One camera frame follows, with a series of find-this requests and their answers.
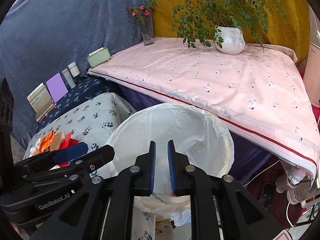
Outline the green plant in white pot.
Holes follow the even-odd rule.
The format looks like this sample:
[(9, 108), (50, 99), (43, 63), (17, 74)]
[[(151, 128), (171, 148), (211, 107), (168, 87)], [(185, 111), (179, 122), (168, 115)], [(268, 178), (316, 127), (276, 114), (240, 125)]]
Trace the green plant in white pot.
[(227, 44), (222, 35), (224, 28), (248, 31), (251, 38), (262, 44), (269, 30), (268, 18), (275, 11), (287, 17), (280, 0), (183, 0), (172, 9), (172, 29), (192, 48), (200, 42), (222, 49)]

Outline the blue grey sofa cover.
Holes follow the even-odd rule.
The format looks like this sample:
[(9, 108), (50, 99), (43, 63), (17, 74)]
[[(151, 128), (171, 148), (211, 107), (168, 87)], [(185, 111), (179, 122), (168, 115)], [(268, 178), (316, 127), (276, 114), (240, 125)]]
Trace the blue grey sofa cover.
[(1, 77), (14, 97), (12, 136), (26, 148), (36, 133), (27, 96), (75, 62), (106, 47), (111, 54), (139, 44), (142, 35), (126, 9), (147, 0), (18, 0), (1, 23)]

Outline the white lined trash bin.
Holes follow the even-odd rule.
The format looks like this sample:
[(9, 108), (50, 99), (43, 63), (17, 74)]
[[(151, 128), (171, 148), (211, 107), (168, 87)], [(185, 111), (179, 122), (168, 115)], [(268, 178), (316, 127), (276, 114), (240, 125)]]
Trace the white lined trash bin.
[(162, 103), (138, 111), (111, 134), (107, 144), (115, 155), (112, 162), (95, 174), (103, 178), (116, 176), (133, 165), (136, 158), (156, 143), (155, 184), (150, 197), (136, 197), (135, 207), (172, 219), (176, 226), (191, 222), (190, 199), (172, 195), (168, 162), (168, 142), (185, 154), (189, 163), (206, 174), (222, 177), (234, 162), (234, 143), (220, 119), (194, 106)]

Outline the glass vase with pink flowers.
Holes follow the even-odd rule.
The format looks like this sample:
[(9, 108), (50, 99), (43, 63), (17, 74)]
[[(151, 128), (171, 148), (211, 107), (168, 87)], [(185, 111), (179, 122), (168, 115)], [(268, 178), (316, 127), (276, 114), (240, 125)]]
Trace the glass vase with pink flowers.
[(127, 7), (126, 10), (128, 14), (137, 21), (142, 33), (144, 45), (148, 46), (154, 44), (155, 41), (153, 40), (153, 35), (151, 33), (154, 7), (143, 4), (138, 7)]

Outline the navy leaf print cloth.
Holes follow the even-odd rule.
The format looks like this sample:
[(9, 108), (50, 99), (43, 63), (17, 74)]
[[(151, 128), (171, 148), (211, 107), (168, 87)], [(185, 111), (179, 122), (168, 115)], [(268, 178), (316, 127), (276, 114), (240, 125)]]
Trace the navy leaf print cloth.
[(107, 81), (102, 77), (85, 76), (79, 84), (72, 88), (56, 103), (53, 110), (37, 123), (36, 132), (39, 132), (74, 107), (107, 92), (116, 93), (119, 96), (124, 95), (119, 85), (116, 85), (112, 81)]

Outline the yellow patterned curtain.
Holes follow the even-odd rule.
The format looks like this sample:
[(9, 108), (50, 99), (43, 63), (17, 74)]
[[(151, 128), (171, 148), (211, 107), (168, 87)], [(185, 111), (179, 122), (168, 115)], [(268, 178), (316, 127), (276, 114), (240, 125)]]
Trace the yellow patterned curtain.
[[(153, 13), (155, 37), (177, 37), (172, 29), (172, 9), (184, 0), (159, 0)], [(306, 0), (280, 0), (286, 11), (283, 18), (276, 11), (268, 14), (269, 30), (263, 35), (264, 43), (285, 46), (294, 50), (298, 64), (308, 57), (310, 41), (309, 4)]]

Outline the mint green tissue box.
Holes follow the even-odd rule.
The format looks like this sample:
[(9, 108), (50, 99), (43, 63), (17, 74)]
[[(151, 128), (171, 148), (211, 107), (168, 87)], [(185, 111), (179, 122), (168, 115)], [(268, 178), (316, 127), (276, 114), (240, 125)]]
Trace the mint green tissue box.
[(110, 52), (108, 48), (101, 47), (94, 52), (90, 53), (87, 57), (87, 61), (91, 68), (94, 68), (106, 61), (109, 61), (111, 59)]

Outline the red gift box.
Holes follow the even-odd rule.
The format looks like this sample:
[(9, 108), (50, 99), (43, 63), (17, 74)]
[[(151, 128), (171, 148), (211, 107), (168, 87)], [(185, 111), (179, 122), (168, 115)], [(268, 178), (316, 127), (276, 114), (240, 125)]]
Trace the red gift box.
[(73, 150), (70, 150), (72, 146), (75, 146), (79, 143), (78, 139), (72, 138), (74, 131), (70, 131), (65, 135), (65, 139), (60, 144), (59, 150), (62, 150), (62, 153), (58, 156), (57, 165), (59, 167), (64, 167), (69, 164), (72, 159)]

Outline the panda print table cloth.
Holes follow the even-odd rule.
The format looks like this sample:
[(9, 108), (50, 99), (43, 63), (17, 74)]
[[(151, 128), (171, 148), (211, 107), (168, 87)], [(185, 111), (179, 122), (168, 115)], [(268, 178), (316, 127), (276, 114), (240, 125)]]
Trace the panda print table cloth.
[(30, 149), (50, 131), (72, 132), (71, 138), (88, 145), (89, 152), (104, 146), (117, 127), (136, 110), (115, 93), (103, 93), (88, 100), (54, 120), (33, 136), (24, 158), (30, 157)]

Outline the pink white appliance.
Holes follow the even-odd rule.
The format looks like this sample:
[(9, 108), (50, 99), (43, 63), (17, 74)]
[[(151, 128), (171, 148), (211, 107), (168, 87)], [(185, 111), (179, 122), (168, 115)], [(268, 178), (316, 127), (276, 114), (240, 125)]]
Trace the pink white appliance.
[(309, 7), (310, 16), (310, 44), (306, 61), (303, 82), (310, 102), (315, 107), (319, 107), (320, 98), (320, 39), (319, 39), (319, 19), (315, 12)]

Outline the pink patterned table cloth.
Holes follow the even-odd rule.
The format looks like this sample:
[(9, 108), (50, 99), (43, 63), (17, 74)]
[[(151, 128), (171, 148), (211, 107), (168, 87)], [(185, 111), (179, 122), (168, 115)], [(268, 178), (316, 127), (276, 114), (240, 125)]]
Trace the pink patterned table cloth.
[(248, 44), (240, 54), (228, 55), (157, 38), (114, 54), (89, 74), (213, 113), (233, 133), (295, 166), (288, 172), (293, 180), (317, 175), (317, 121), (291, 49)]

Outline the white red-trimmed cloth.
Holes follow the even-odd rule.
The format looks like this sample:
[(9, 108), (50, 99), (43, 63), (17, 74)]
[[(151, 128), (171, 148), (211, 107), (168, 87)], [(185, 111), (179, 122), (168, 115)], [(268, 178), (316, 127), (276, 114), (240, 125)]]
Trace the white red-trimmed cloth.
[(35, 155), (38, 155), (40, 152), (40, 144), (41, 144), (41, 138), (39, 138), (35, 144), (35, 146), (30, 148), (30, 154), (29, 157), (33, 157)]

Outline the white tube bottle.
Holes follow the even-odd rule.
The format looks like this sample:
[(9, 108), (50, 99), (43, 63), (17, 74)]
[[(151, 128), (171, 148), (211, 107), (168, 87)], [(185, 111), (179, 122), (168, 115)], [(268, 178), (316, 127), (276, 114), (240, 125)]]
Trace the white tube bottle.
[(69, 72), (69, 69), (68, 68), (64, 69), (62, 71), (62, 74), (65, 77), (65, 80), (67, 81), (70, 89), (73, 89), (76, 86), (76, 84), (75, 84), (75, 82), (73, 80), (73, 77), (71, 76), (71, 74)]

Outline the orange wrapper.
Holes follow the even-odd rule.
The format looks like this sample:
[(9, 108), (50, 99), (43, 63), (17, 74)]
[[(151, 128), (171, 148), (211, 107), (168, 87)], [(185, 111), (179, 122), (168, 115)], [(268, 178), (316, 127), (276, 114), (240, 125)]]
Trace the orange wrapper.
[(38, 152), (43, 153), (50, 148), (55, 137), (55, 132), (51, 130), (46, 136), (42, 137), (38, 146)]

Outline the white jar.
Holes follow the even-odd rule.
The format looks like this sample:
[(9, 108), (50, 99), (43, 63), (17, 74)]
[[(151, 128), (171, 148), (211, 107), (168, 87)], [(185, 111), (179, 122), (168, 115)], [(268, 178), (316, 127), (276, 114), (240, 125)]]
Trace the white jar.
[(70, 63), (67, 67), (68, 67), (68, 70), (71, 73), (72, 77), (77, 77), (78, 75), (80, 75), (80, 70), (79, 70), (78, 65), (76, 64), (75, 61)]

